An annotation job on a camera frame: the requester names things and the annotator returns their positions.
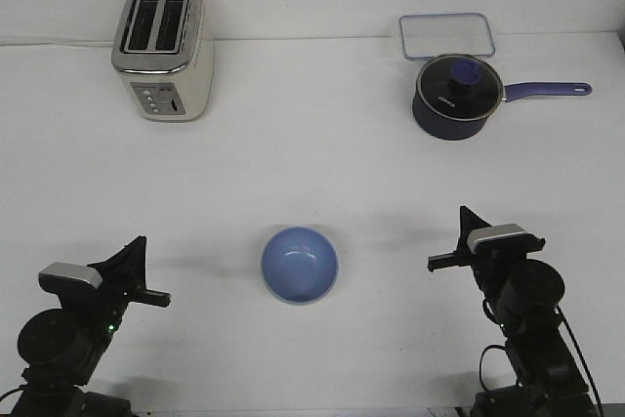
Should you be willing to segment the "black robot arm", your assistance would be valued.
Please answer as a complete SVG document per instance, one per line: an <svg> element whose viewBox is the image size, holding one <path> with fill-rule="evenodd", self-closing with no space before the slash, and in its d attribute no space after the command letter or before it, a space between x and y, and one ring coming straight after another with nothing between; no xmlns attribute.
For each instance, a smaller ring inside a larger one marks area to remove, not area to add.
<svg viewBox="0 0 625 417"><path fill-rule="evenodd" d="M597 387L575 339L565 341L569 326L560 302L562 276L533 258L545 239L516 224L494 226L470 208L459 210L456 249L432 256L429 271L471 268L483 294L482 310L496 324L516 375L512 386L483 386L471 416L601 416Z"/></svg>
<svg viewBox="0 0 625 417"><path fill-rule="evenodd" d="M27 366L14 416L130 416L126 398L86 392L102 356L132 303L166 308L171 296L146 286L146 245L140 235L105 261L53 262L38 274L59 306L21 329L18 353Z"/></svg>

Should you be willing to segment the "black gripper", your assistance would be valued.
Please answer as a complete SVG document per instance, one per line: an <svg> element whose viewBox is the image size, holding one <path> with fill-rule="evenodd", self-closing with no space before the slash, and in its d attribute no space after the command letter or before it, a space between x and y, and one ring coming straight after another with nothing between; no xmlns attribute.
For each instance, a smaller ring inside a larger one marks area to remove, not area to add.
<svg viewBox="0 0 625 417"><path fill-rule="evenodd" d="M475 247L469 243L469 233L476 229L490 228L491 224L472 209L461 206L459 210L460 234L451 253L428 258L428 271L452 267L470 267L478 285L494 281L502 283L511 264L526 258L528 253L541 251L545 239L535 235L512 235L479 240Z"/></svg>
<svg viewBox="0 0 625 417"><path fill-rule="evenodd" d="M110 287L67 295L61 306L71 313L89 335L111 339L131 303L167 308L171 295L146 287L146 244L144 235L137 236L118 253L105 261L91 263Z"/></svg>

